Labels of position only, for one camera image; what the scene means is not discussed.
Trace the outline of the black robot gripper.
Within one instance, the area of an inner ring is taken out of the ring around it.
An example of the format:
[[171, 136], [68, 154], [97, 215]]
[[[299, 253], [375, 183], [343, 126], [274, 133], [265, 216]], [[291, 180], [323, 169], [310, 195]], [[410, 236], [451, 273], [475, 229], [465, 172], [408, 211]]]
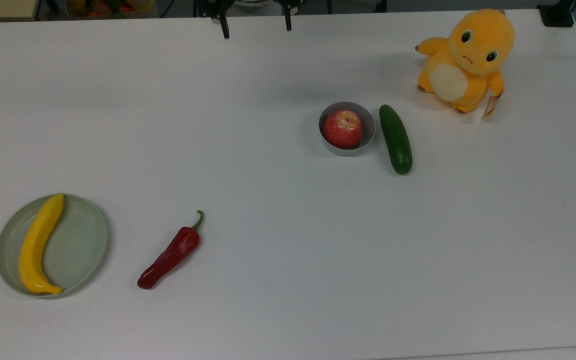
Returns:
[[307, 3], [307, 0], [194, 0], [193, 16], [194, 18], [219, 19], [222, 36], [225, 39], [230, 39], [230, 29], [226, 13], [231, 7], [240, 5], [253, 8], [269, 5], [270, 3], [277, 3], [281, 9], [284, 10], [286, 30], [290, 32], [292, 30], [291, 10], [297, 9], [300, 5]]

